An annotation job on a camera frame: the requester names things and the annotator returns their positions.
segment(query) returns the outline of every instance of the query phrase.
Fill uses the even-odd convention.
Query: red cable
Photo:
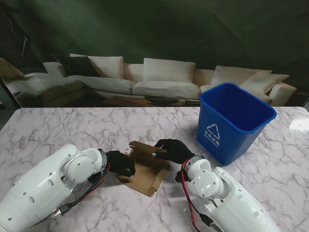
[[[189,161],[189,159],[187,159],[187,160],[183,163],[183,166],[182,166],[182,169],[183,169],[183,170],[184,170],[185,165],[187,164],[188,161]],[[188,201],[189,208],[190,208],[192,224],[193,224],[194,228],[195,228],[198,232],[200,232],[200,230],[197,228],[197,225],[196,225],[196,222],[195,222],[195,216],[194,216],[193,209],[192,209],[192,205],[191,205],[191,203],[190,203],[190,201],[189,201],[189,194],[188,194],[188,191],[187,191],[187,187],[186,187],[186,185],[185,185],[184,172],[182,172],[182,179],[183,179],[183,190],[184,190],[185,196],[187,197],[187,201]]]
[[[97,186],[95,189],[91,190],[81,201],[83,201],[83,200],[84,200],[87,196],[89,196],[94,190],[96,190],[96,189],[99,187],[99,185],[103,183],[104,180],[105,180],[105,177],[103,177],[102,180],[100,180],[100,182],[98,183],[98,186]]]

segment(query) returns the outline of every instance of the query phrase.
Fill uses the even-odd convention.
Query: bin rim
[[[216,88],[219,88],[221,86],[224,86],[224,85],[233,85],[237,88],[239,88],[241,91],[243,92],[246,92],[248,93],[251,97],[255,98],[256,100],[258,100],[259,102],[261,102],[262,104],[264,104],[266,107],[272,109],[272,111],[274,112],[274,115],[269,118],[268,120],[266,120],[265,122],[263,122],[262,124],[260,124],[259,126],[257,126],[256,128],[254,128],[253,130],[242,130],[240,128],[238,128],[237,126],[235,126],[233,123],[231,123],[229,120],[227,120],[226,117],[224,117],[222,114],[220,114],[218,111],[216,111],[215,109],[213,109],[210,105],[208,105],[203,99],[202,97],[208,93],[208,92],[211,92],[211,91],[214,91]],[[205,92],[203,92],[200,96],[199,96],[199,100],[206,106],[208,106],[209,108],[211,108],[214,112],[216,112],[224,121],[226,121],[229,125],[231,125],[232,127],[234,127],[236,130],[242,132],[242,133],[245,133],[245,134],[252,134],[252,133],[255,133],[259,128],[265,126],[267,123],[269,123],[271,120],[273,120],[276,116],[277,116],[277,112],[275,111],[275,109],[273,107],[271,107],[270,105],[268,105],[267,103],[263,102],[262,100],[258,99],[256,96],[252,95],[251,93],[245,91],[244,89],[240,88],[238,85],[235,85],[234,83],[230,83],[230,82],[226,82],[226,83],[222,83],[216,87],[213,87]]]

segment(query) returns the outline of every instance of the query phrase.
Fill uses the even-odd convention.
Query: flattened cardboard box
[[[152,196],[159,189],[166,172],[170,169],[166,160],[155,158],[152,153],[165,152],[165,150],[137,141],[133,141],[129,145],[133,149],[129,156],[135,162],[135,175],[130,178],[117,174],[116,177],[124,185],[147,196]]]

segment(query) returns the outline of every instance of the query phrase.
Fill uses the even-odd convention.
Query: black glove
[[[129,156],[122,154],[120,151],[109,151],[106,155],[107,162],[111,165],[110,171],[112,173],[128,177],[135,174],[135,164]]]
[[[182,164],[194,156],[187,146],[177,139],[160,139],[154,146],[166,150],[166,152],[153,153],[154,157],[175,163]]]

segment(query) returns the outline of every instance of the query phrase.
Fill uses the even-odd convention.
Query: dark green wall
[[[273,70],[309,92],[307,0],[11,0],[40,62],[50,53]]]

